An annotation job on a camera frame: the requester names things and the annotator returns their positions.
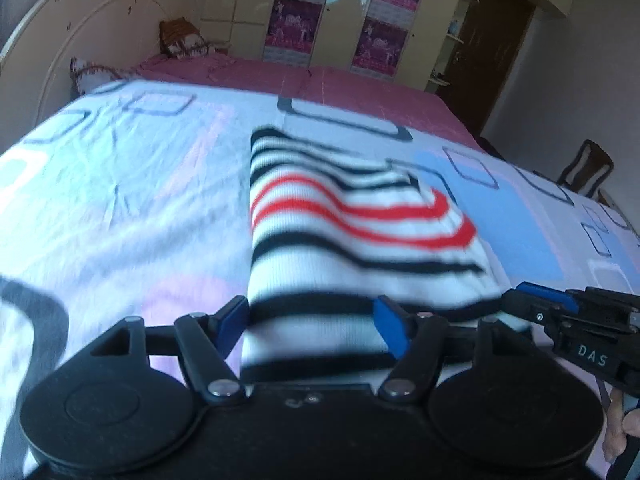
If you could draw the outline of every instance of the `striped garment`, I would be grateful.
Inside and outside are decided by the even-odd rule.
[[[253,231],[241,378],[335,377],[392,367],[372,300],[452,322],[498,310],[475,226],[384,162],[264,129],[251,140]]]

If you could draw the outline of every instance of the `chair backrest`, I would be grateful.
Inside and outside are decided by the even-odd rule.
[[[578,166],[587,150],[588,153],[584,165],[577,171],[572,181],[569,182],[567,180],[569,173]],[[591,189],[586,193],[589,198],[593,197],[598,186],[600,186],[613,171],[613,160],[611,160],[611,157],[599,145],[587,139],[582,143],[572,163],[564,168],[564,171],[558,179],[558,185],[567,187],[571,191],[578,193],[602,169],[606,169],[606,171],[597,178],[591,186]]]

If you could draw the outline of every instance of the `door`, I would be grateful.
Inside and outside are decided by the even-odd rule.
[[[509,75],[535,7],[527,0],[472,5],[437,94],[466,129],[479,136]]]

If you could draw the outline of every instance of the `pink bed sheet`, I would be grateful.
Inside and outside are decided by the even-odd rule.
[[[155,56],[137,67],[147,79],[278,94],[402,124],[482,152],[442,99],[335,68],[290,67],[211,54],[194,59]]]

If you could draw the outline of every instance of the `headboard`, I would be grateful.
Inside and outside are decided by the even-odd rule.
[[[128,68],[159,53],[160,20],[187,0],[39,0],[0,52],[0,153],[72,97],[73,56]]]

